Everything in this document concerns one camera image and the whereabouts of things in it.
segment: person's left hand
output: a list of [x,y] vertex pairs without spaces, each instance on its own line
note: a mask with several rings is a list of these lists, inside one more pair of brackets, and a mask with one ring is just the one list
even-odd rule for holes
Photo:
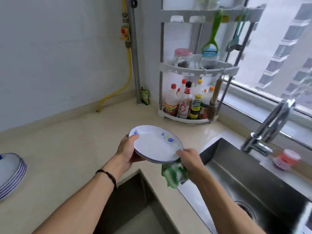
[[118,181],[131,167],[132,163],[143,161],[144,159],[134,152],[134,142],[139,135],[126,135],[120,142],[116,154],[104,165],[103,170],[111,173]]

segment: forearm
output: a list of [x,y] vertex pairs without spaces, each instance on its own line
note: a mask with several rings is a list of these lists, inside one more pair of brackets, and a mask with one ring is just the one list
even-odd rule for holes
[[[103,167],[119,180],[122,172],[115,157]],[[68,198],[33,234],[93,233],[104,206],[114,189],[105,173],[97,173],[86,185]]]
[[228,196],[205,167],[193,175],[219,234],[262,234],[263,230]]

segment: storage rack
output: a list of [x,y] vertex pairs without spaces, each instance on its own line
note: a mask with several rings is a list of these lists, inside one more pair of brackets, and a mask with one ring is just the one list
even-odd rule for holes
[[[230,22],[237,22],[240,19],[240,15],[242,14],[243,8],[246,9],[246,7],[235,7],[235,8],[226,8],[222,9],[223,17],[221,23],[230,23]],[[170,22],[182,22],[182,23],[191,23],[190,19],[192,16],[204,16],[205,22],[212,22],[215,13],[217,10],[207,10],[207,11],[197,11],[197,10],[163,10],[163,0],[161,3],[161,10],[160,10],[160,24],[161,24],[161,32],[160,32],[160,65],[159,65],[159,109],[158,109],[158,115],[161,117],[167,117],[174,121],[180,121],[184,123],[206,123],[210,122],[208,119],[197,119],[197,120],[190,120],[190,119],[182,119],[179,117],[171,116],[169,114],[166,114],[163,111],[164,106],[162,105],[162,79],[163,79],[163,72],[172,72],[180,75],[185,76],[200,76],[200,77],[213,77],[217,74],[223,73],[225,75],[228,75],[228,82],[225,87],[225,90],[223,92],[223,95],[221,97],[221,100],[219,102],[217,112],[219,112],[220,106],[224,100],[224,96],[231,84],[233,76],[235,76],[239,70],[238,63],[240,61],[240,58],[244,52],[244,49],[247,45],[248,39],[250,37],[250,34],[252,31],[254,31],[257,27],[257,23],[259,22],[263,10],[265,8],[265,5],[262,5],[260,7],[255,8],[248,8],[248,16],[243,16],[243,19],[250,22],[249,28],[247,30],[247,33],[244,37],[242,45],[239,45],[239,53],[236,58],[236,61],[234,65],[222,61],[218,61],[216,65],[216,69],[189,69],[189,68],[183,68],[173,65],[173,61],[167,61],[164,62],[163,60],[163,39],[164,39],[164,25],[165,23]],[[193,54],[192,60],[195,62],[198,62],[198,60],[201,58],[201,54]]]

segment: green cloth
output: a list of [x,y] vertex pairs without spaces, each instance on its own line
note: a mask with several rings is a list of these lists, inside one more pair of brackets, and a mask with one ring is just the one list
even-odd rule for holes
[[174,163],[165,163],[161,166],[161,175],[166,178],[167,185],[176,189],[179,183],[188,179],[187,170],[179,158]]

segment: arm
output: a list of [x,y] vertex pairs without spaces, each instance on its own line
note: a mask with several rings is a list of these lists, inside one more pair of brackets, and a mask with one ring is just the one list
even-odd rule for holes
[[[134,153],[134,141],[139,135],[124,137],[117,153],[103,166],[116,181],[133,162],[142,161]],[[105,173],[97,173],[86,185],[58,207],[33,234],[92,234],[114,189],[112,180]]]
[[178,150],[190,180],[199,189],[219,234],[264,234],[264,231],[225,192],[208,172],[196,149]]

